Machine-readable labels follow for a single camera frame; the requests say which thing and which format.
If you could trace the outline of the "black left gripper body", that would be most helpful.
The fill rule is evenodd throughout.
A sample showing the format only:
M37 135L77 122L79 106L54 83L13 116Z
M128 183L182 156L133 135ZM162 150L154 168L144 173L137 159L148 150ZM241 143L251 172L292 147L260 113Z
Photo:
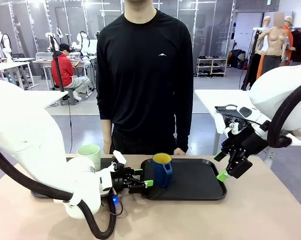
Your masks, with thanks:
M131 183L128 180L130 173L130 167L118 167L114 172L111 172L112 187L117 193L130 187Z

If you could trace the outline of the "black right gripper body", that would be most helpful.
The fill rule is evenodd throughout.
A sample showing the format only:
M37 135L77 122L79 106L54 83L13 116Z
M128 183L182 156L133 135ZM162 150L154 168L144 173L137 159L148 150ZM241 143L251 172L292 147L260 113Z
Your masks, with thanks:
M233 134L229 130L226 135L227 139L221 144L221 150L229 151L229 155L236 153L239 157L248 158L268 146L267 141L260 137L251 126L245 127L238 134Z

